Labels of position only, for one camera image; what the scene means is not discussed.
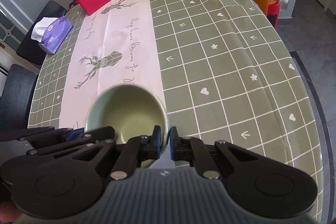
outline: black chair backrest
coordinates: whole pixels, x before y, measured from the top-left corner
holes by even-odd
[[[28,117],[38,75],[13,64],[0,97],[0,131],[28,126]]]
[[[35,20],[32,27],[29,29],[27,35],[16,50],[16,54],[29,62],[42,66],[46,53],[40,48],[36,40],[32,40],[32,32],[36,23],[42,20],[44,17],[61,17],[65,16],[67,10],[59,5],[57,2],[50,0],[43,8],[42,12]]]

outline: blue package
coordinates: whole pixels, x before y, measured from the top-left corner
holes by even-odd
[[[39,46],[46,53],[55,54],[72,27],[71,22],[65,16],[61,16],[45,30]]]

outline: white arrow print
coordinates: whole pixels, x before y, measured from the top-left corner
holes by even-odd
[[[248,131],[245,131],[241,134],[241,136],[246,140],[246,136],[251,136],[250,134],[246,134]]]

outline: dining table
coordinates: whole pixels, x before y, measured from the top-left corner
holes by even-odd
[[[111,0],[80,5],[58,52],[47,54],[29,128],[82,128],[97,96],[119,83],[151,90],[179,136],[220,139],[299,168],[323,168],[314,114],[298,69],[253,0]]]

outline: bowl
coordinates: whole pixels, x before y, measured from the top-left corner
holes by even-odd
[[[152,135],[161,127],[161,151],[167,145],[168,118],[160,99],[146,88],[133,83],[117,84],[103,91],[90,106],[85,132],[112,126],[117,144],[139,135]]]

